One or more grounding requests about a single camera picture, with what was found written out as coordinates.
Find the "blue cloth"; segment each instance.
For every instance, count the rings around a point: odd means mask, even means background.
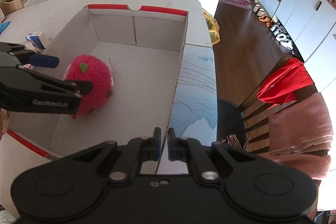
[[[10,21],[5,22],[5,23],[1,23],[0,24],[0,33],[2,33],[10,23],[11,23]]]

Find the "plush toy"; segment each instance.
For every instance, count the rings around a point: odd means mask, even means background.
[[[82,95],[77,115],[86,115],[99,109],[112,95],[111,71],[104,62],[92,55],[76,57],[67,68],[64,79],[93,83],[92,91],[87,95]]]

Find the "cabinet handle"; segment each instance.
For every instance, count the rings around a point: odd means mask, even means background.
[[[318,11],[320,9],[321,4],[322,4],[322,1],[320,1],[319,6],[317,6],[316,11]]]

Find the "yellow plastic bag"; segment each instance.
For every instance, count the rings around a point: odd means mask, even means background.
[[[219,39],[219,25],[217,23],[217,20],[215,20],[206,10],[203,10],[203,14],[205,17],[205,20],[208,24],[208,29],[210,33],[211,43],[215,45],[220,41]]]

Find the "small box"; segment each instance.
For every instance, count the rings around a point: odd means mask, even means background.
[[[45,49],[49,46],[50,42],[44,32],[30,32],[26,39],[28,42],[31,42],[34,47]]]

